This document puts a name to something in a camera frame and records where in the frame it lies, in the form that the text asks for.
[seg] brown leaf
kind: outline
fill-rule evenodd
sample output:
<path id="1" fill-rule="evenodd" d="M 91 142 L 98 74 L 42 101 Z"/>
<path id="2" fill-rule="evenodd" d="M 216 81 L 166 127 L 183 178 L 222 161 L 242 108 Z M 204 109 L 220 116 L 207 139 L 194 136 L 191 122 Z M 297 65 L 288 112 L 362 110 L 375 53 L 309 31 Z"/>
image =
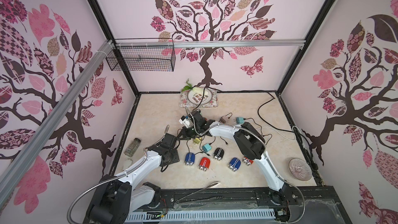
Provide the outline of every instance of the brown leaf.
<path id="1" fill-rule="evenodd" d="M 376 117 L 382 114 L 384 111 L 387 110 L 388 107 L 373 107 L 369 110 L 368 116 L 369 117 Z"/>

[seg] tree wall decal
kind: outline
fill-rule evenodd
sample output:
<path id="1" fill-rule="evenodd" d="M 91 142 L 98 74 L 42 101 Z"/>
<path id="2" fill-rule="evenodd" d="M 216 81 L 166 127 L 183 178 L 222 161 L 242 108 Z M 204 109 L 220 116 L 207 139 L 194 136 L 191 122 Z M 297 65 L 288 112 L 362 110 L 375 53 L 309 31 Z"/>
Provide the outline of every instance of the tree wall decal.
<path id="1" fill-rule="evenodd" d="M 265 5 L 268 1 L 239 0 L 236 4 L 235 0 L 192 0 L 183 4 L 182 0 L 155 0 L 162 18 L 154 16 L 150 25 L 157 32 L 161 32 L 159 38 L 165 38 L 160 41 L 167 41 L 166 38 L 177 41 L 267 40 L 275 33 L 272 30 L 263 30 L 275 21 L 274 18 L 263 18 L 272 6 Z M 235 47 L 233 51 L 224 47 L 206 47 L 175 49 L 175 53 L 180 54 L 181 60 L 187 58 L 194 62 L 200 59 L 199 64 L 205 77 L 197 86 L 209 87 L 222 84 L 212 78 L 209 58 L 224 59 L 227 54 L 232 59 L 237 59 L 237 55 L 248 55 L 256 50 L 255 47 Z M 243 66 L 241 69 L 250 76 L 262 71 L 263 59 L 257 57 L 256 60 L 253 61 L 254 66 Z"/>

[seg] marble floor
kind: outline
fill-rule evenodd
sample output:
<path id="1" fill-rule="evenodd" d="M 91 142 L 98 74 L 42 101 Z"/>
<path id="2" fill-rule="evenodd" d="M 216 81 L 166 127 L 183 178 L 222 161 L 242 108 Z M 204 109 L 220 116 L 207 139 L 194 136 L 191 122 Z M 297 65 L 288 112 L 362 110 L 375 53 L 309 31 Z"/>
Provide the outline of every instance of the marble floor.
<path id="1" fill-rule="evenodd" d="M 162 137 L 166 125 L 170 125 L 168 133 L 175 136 L 177 135 L 178 129 L 182 127 L 178 120 L 181 116 L 186 114 L 185 109 L 179 107 L 179 96 L 179 94 L 141 95 L 125 147 L 123 148 L 124 151 L 134 138 L 137 137 L 141 139 L 141 145 L 132 157 L 134 162 L 144 155 L 142 151 L 143 147 L 153 144 Z M 264 102 L 271 99 L 268 93 L 218 93 L 217 96 L 219 102 L 218 107 L 202 108 L 201 112 L 203 117 L 218 121 L 220 117 L 232 112 L 233 116 L 227 123 L 233 124 L 236 117 L 244 117 L 253 118 L 256 123 L 263 127 L 267 126 L 267 124 L 258 117 L 257 109 Z M 260 109 L 260 114 L 275 127 L 286 130 L 290 129 L 286 116 L 277 99 L 263 106 Z M 257 128 L 252 120 L 246 121 Z M 272 134 L 272 138 L 267 144 L 267 149 L 272 162 L 281 176 L 296 186 L 316 186 L 313 178 L 308 181 L 300 181 L 293 177 L 289 171 L 289 161 L 292 158 L 297 157 L 304 160 L 304 156 L 297 141 L 287 140 L 270 128 L 262 128 L 262 131 L 263 134 Z M 292 133 L 281 133 L 287 138 L 294 138 Z M 214 137 L 205 137 L 202 146 L 213 142 L 213 140 Z M 221 182 L 217 185 L 217 187 L 220 188 L 266 187 L 267 182 L 260 172 L 260 169 L 255 164 L 251 166 L 242 164 L 236 172 L 233 172 L 227 167 L 233 157 L 237 157 L 241 160 L 243 156 L 234 140 L 226 139 L 226 141 L 228 145 L 226 145 L 220 137 L 216 137 L 209 154 L 212 155 L 217 147 L 221 147 L 224 149 L 225 155 L 221 161 L 216 161 L 210 157 L 210 168 L 204 172 L 198 168 L 198 164 L 200 159 L 206 156 L 205 154 L 197 154 L 193 166 L 186 166 L 183 163 L 185 155 L 188 152 L 187 141 L 183 140 L 178 147 L 180 162 L 170 165 L 163 173 L 160 172 L 160 167 L 158 167 L 149 173 L 142 183 L 148 181 L 162 189 L 202 188 L 214 181 Z M 188 146 L 193 153 L 200 151 L 199 145 L 191 140 L 188 141 Z M 129 157 L 122 153 L 116 173 L 123 170 L 123 164 L 128 158 Z"/>

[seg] black cable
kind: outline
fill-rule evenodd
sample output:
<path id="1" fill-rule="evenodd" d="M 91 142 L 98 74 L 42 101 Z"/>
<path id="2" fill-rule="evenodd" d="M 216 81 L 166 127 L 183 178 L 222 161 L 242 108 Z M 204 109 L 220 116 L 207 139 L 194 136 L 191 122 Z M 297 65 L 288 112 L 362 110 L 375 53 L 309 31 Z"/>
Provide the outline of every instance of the black cable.
<path id="1" fill-rule="evenodd" d="M 243 119 L 244 119 L 244 120 L 246 120 L 246 119 L 252 119 L 253 122 L 254 122 L 256 125 L 258 125 L 258 126 L 260 127 L 261 136 L 263 135 L 263 128 L 262 128 L 262 126 L 260 126 L 259 124 L 257 124 L 257 123 L 254 121 L 254 118 L 243 118 Z"/>
<path id="2" fill-rule="evenodd" d="M 221 139 L 222 139 L 222 140 L 224 140 L 224 142 L 225 142 L 225 144 L 226 144 L 226 145 L 228 145 L 228 143 L 225 141 L 225 139 L 224 139 L 224 138 L 222 138 L 222 137 L 221 137 Z"/>
<path id="3" fill-rule="evenodd" d="M 267 104 L 268 102 L 271 102 L 272 100 L 275 99 L 275 97 L 273 97 L 272 94 L 270 94 L 269 92 L 267 92 L 267 93 L 272 97 L 272 99 L 270 99 L 269 101 L 265 102 L 264 104 L 262 104 L 262 105 L 257 109 L 258 117 L 260 117 L 260 119 L 262 119 L 262 120 L 263 120 L 265 123 L 267 123 L 269 126 L 275 128 L 275 129 L 277 129 L 277 130 L 279 130 L 279 131 L 292 132 L 292 133 L 296 134 L 294 131 L 289 131 L 289 130 L 284 130 L 284 129 L 276 128 L 275 126 L 273 126 L 273 125 L 271 125 L 270 123 L 266 122 L 266 120 L 263 119 L 263 118 L 261 117 L 261 115 L 260 115 L 260 108 L 261 108 L 262 106 L 264 106 L 265 104 Z M 299 133 L 300 136 L 302 136 L 302 137 L 305 139 L 305 141 L 307 142 L 308 146 L 310 146 L 310 143 L 308 142 L 307 138 L 306 138 L 304 135 L 302 135 L 300 131 L 299 131 L 298 133 Z"/>

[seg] black wire basket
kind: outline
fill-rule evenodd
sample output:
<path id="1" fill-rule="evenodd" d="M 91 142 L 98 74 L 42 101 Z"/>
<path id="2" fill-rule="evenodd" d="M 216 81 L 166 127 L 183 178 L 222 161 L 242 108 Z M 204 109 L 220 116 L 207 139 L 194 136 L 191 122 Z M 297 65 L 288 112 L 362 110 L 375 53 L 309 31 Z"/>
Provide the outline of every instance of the black wire basket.
<path id="1" fill-rule="evenodd" d="M 174 42 L 170 38 L 150 38 L 156 39 L 159 43 L 151 45 L 140 40 L 147 41 L 149 38 L 132 38 L 123 40 L 134 40 L 131 44 L 116 44 L 106 57 L 112 71 L 121 71 L 127 65 L 129 71 L 174 71 L 176 63 L 176 53 Z"/>

